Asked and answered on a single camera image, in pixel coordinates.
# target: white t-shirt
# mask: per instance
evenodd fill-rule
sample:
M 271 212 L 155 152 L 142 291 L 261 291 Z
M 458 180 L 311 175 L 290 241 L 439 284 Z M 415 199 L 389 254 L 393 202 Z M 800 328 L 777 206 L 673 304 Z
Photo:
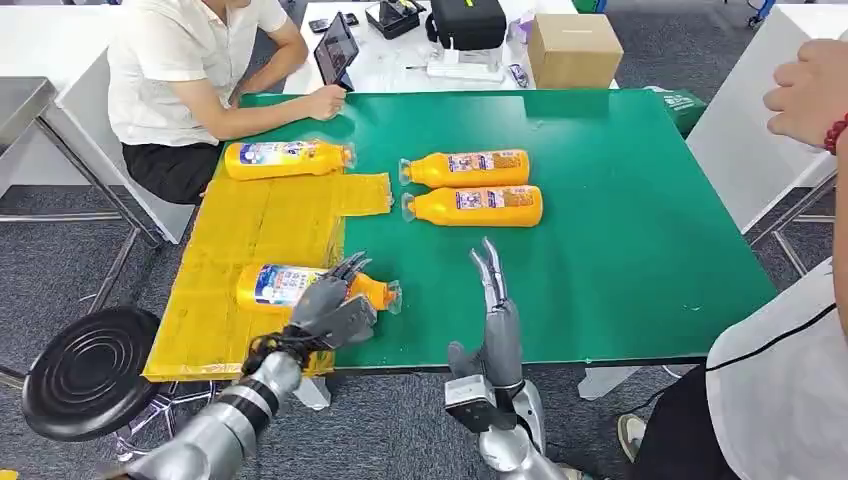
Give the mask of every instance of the white t-shirt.
M 201 0 L 126 0 L 109 46 L 109 120 L 123 143 L 217 145 L 166 82 L 208 78 L 224 106 L 250 62 L 256 29 L 288 19 L 277 0 L 227 10 L 224 22 Z
M 754 351 L 834 303 L 826 260 L 747 320 L 727 329 L 712 367 Z M 848 478 L 848 340 L 834 309 L 763 353 L 707 373 L 713 427 L 743 480 Z

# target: robotic finger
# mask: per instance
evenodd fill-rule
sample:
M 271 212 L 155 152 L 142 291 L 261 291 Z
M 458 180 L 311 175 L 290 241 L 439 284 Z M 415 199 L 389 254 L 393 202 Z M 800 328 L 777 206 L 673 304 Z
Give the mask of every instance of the robotic finger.
M 480 281 L 483 282 L 483 295 L 486 298 L 486 312 L 494 312 L 506 302 L 506 285 L 501 272 L 500 257 L 495 246 L 487 237 L 483 237 L 483 248 L 487 254 L 486 258 L 480 256 L 477 250 L 471 249 L 471 260 L 480 272 Z
M 325 277 L 335 277 L 344 280 L 346 283 L 353 281 L 353 277 L 371 262 L 370 258 L 365 257 L 365 252 L 356 252 L 353 255 L 342 260 L 342 262 L 331 268 L 324 274 Z

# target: tablet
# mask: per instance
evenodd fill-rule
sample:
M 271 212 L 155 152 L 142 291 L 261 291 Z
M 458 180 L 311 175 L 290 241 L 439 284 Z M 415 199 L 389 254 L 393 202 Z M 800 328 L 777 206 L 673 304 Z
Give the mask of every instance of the tablet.
M 336 84 L 346 90 L 351 89 L 349 82 L 344 79 L 345 69 L 359 55 L 359 46 L 356 45 L 341 12 L 333 18 L 313 53 L 324 85 Z

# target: smartphone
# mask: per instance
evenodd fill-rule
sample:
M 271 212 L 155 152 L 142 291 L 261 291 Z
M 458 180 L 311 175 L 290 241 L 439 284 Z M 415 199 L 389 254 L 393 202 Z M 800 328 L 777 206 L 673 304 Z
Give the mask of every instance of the smartphone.
M 359 25 L 359 19 L 352 13 L 344 14 L 345 23 L 349 26 Z M 309 29 L 312 33 L 324 33 L 330 28 L 330 20 L 322 18 L 320 20 L 312 20 L 309 22 Z

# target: black case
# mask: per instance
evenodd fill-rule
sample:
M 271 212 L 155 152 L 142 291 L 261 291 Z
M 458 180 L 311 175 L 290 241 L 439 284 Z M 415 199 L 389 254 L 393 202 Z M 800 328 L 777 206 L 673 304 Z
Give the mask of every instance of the black case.
M 418 14 L 425 8 L 415 0 L 408 0 L 408 5 L 405 6 L 397 0 L 381 0 L 376 6 L 366 8 L 365 16 L 368 23 L 374 25 L 386 40 L 391 40 L 421 25 Z M 380 12 L 377 18 L 371 15 L 372 8 L 375 7 Z
M 431 8 L 426 25 L 431 42 L 455 50 L 486 50 L 504 41 L 506 15 L 499 0 L 432 0 Z

